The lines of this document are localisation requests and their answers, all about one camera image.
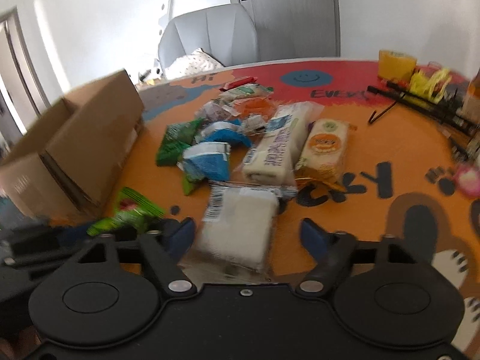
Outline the white bread clear package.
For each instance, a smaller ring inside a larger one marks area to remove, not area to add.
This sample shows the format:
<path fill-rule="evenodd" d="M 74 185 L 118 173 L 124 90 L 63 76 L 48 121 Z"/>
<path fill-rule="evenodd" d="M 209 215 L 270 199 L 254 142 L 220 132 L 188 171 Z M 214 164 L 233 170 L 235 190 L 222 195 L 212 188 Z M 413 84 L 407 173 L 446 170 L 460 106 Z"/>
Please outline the white bread clear package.
<path fill-rule="evenodd" d="M 279 187 L 212 184 L 193 249 L 206 258 L 267 272 L 282 199 Z"/>

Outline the yellow plastic bag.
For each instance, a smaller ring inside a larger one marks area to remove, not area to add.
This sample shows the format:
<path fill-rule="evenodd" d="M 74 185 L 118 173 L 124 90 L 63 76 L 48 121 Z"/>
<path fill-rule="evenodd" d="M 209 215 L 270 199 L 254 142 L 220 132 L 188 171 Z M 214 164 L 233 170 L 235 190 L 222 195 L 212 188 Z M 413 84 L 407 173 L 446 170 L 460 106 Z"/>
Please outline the yellow plastic bag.
<path fill-rule="evenodd" d="M 448 68 L 434 71 L 416 68 L 409 82 L 409 92 L 429 102 L 439 103 L 451 80 L 452 75 Z"/>

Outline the green snack packet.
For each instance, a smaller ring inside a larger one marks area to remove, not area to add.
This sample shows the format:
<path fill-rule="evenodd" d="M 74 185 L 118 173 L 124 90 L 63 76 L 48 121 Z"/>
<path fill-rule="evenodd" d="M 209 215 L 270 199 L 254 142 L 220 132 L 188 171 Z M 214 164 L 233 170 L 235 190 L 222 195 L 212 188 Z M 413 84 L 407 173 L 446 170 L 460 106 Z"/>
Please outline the green snack packet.
<path fill-rule="evenodd" d="M 90 225 L 87 234 L 95 237 L 127 227 L 133 228 L 137 234 L 143 234 L 150 224 L 164 216 L 165 210 L 150 199 L 134 189 L 123 187 L 117 195 L 113 216 Z"/>
<path fill-rule="evenodd" d="M 158 167 L 175 166 L 182 153 L 193 145 L 203 122 L 204 119 L 199 118 L 168 125 L 155 155 L 155 164 Z"/>

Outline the orange label rice cake pack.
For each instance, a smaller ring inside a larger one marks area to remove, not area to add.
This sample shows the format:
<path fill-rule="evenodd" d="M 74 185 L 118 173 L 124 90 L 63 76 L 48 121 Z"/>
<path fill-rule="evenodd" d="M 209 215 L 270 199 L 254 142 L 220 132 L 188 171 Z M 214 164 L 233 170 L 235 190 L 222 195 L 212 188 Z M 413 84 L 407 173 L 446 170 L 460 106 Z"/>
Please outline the orange label rice cake pack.
<path fill-rule="evenodd" d="M 318 119 L 312 125 L 295 165 L 298 189 L 313 183 L 346 192 L 344 163 L 351 132 L 356 126 L 337 119 Z"/>

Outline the black folding stand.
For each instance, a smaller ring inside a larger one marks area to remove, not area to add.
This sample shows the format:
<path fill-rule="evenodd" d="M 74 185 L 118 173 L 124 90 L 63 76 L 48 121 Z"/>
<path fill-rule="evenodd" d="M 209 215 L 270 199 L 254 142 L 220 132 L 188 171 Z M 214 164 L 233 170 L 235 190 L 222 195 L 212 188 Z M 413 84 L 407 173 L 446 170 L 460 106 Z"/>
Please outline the black folding stand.
<path fill-rule="evenodd" d="M 435 103 L 426 97 L 413 94 L 406 90 L 405 87 L 392 81 L 386 82 L 385 88 L 378 88 L 369 85 L 366 91 L 372 95 L 382 96 L 393 101 L 393 103 L 382 112 L 377 113 L 374 111 L 374 113 L 371 114 L 368 119 L 370 125 L 384 116 L 394 105 L 400 104 L 422 114 L 423 116 L 435 120 L 441 125 L 447 125 L 454 128 L 457 132 L 468 137 L 473 137 L 475 133 L 479 131 L 479 124 L 460 115 L 459 111 L 454 109 L 454 105 L 456 105 L 456 94 L 448 100 L 443 98 L 438 103 Z"/>

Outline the green label pastry packet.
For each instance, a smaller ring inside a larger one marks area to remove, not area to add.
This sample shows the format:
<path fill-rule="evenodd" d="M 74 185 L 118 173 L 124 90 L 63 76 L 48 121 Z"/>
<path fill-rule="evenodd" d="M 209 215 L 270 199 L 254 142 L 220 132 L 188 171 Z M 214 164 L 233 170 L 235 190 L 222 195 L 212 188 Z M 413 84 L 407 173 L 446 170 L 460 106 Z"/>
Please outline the green label pastry packet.
<path fill-rule="evenodd" d="M 215 98 L 215 101 L 232 102 L 233 100 L 243 98 L 268 97 L 272 93 L 272 87 L 265 87 L 260 84 L 250 83 L 222 92 Z"/>

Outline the orange snack packet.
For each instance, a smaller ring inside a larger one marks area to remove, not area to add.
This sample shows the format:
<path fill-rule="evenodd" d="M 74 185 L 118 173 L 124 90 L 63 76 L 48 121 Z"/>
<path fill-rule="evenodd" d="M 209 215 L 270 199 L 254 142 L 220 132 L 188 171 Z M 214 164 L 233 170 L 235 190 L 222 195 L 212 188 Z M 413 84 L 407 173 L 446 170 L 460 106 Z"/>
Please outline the orange snack packet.
<path fill-rule="evenodd" d="M 277 108 L 276 103 L 269 97 L 248 97 L 233 101 L 233 109 L 240 119 L 261 116 L 263 120 L 268 121 L 275 115 Z"/>

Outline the dark brown cake packet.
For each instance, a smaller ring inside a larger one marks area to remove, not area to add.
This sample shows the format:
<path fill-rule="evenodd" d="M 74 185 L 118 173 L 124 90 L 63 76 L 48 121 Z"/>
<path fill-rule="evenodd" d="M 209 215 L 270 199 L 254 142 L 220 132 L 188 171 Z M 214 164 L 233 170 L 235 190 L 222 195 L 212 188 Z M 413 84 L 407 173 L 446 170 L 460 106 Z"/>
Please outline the dark brown cake packet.
<path fill-rule="evenodd" d="M 236 112 L 230 106 L 230 102 L 220 99 L 206 102 L 194 113 L 197 119 L 205 119 L 211 122 L 228 120 L 235 115 Z"/>

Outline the white dotted pillow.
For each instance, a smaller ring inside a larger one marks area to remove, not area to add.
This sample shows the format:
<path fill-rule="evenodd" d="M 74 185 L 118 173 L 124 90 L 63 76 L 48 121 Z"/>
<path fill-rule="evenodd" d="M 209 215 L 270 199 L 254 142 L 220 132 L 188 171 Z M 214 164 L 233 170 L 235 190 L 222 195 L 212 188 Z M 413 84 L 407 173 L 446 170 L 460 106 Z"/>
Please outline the white dotted pillow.
<path fill-rule="evenodd" d="M 223 68 L 224 65 L 203 51 L 195 49 L 191 54 L 178 57 L 169 67 L 163 69 L 163 76 L 167 80 L 176 80 L 190 77 L 203 72 L 212 72 Z"/>

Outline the pink pixel keychain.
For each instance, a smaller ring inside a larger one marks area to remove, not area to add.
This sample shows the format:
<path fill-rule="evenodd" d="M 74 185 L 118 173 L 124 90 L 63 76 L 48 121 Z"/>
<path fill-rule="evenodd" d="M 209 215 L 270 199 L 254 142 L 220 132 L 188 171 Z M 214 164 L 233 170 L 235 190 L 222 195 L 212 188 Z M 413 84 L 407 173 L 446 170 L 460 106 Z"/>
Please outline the pink pixel keychain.
<path fill-rule="evenodd" d="M 453 180 L 456 188 L 466 197 L 479 198 L 479 169 L 469 163 L 460 164 L 455 170 Z"/>

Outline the long white cake package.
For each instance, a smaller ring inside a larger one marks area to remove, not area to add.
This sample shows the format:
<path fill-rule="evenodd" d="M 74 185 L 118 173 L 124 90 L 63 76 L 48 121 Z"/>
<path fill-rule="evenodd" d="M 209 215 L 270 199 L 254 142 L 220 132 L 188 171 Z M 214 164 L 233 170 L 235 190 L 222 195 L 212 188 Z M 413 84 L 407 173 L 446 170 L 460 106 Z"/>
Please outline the long white cake package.
<path fill-rule="evenodd" d="M 294 168 L 310 131 L 324 106 L 317 102 L 280 105 L 267 122 L 259 143 L 241 163 L 242 178 L 258 185 L 294 185 Z"/>

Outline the blue snack packet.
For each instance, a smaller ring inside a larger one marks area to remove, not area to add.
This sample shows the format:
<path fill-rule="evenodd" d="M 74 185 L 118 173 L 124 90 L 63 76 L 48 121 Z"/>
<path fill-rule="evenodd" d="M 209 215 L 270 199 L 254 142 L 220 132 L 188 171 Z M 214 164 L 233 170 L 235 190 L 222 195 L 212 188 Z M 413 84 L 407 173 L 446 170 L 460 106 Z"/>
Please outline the blue snack packet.
<path fill-rule="evenodd" d="M 190 195 L 204 180 L 230 179 L 230 144 L 206 141 L 184 150 L 177 166 L 182 170 L 182 191 Z"/>
<path fill-rule="evenodd" d="M 202 129 L 195 137 L 197 143 L 224 142 L 231 146 L 244 145 L 250 148 L 251 139 L 244 133 L 238 119 L 216 121 Z"/>

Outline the red snack bar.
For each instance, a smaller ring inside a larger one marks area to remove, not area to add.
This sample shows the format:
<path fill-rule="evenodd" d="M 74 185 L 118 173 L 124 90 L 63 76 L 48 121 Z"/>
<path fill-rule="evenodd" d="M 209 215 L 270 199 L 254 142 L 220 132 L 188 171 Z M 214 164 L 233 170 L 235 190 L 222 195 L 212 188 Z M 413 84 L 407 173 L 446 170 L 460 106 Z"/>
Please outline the red snack bar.
<path fill-rule="evenodd" d="M 230 89 L 238 88 L 239 86 L 256 83 L 256 81 L 257 81 L 257 78 L 253 76 L 239 77 L 239 78 L 236 78 L 235 80 L 231 80 L 225 83 L 222 87 L 220 87 L 220 91 L 226 92 Z"/>

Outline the white perforated board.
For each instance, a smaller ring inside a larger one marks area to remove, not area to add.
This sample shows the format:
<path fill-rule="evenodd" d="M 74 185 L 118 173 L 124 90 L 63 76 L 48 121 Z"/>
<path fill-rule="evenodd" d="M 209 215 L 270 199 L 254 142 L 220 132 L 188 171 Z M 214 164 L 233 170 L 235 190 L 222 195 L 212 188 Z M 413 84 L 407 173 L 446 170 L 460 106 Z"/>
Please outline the white perforated board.
<path fill-rule="evenodd" d="M 160 14 L 159 14 L 159 38 L 162 38 L 164 30 L 166 29 L 168 22 L 171 20 L 173 14 L 173 0 L 160 0 Z"/>

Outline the yellow tape roll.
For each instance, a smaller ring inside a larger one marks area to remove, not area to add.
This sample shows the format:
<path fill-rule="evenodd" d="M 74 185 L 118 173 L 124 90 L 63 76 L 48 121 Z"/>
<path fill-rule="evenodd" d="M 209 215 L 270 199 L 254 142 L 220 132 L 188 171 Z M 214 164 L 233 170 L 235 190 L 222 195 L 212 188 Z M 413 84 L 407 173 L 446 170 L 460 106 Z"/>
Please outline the yellow tape roll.
<path fill-rule="evenodd" d="M 405 53 L 380 49 L 377 76 L 383 80 L 409 82 L 416 68 L 417 58 Z"/>

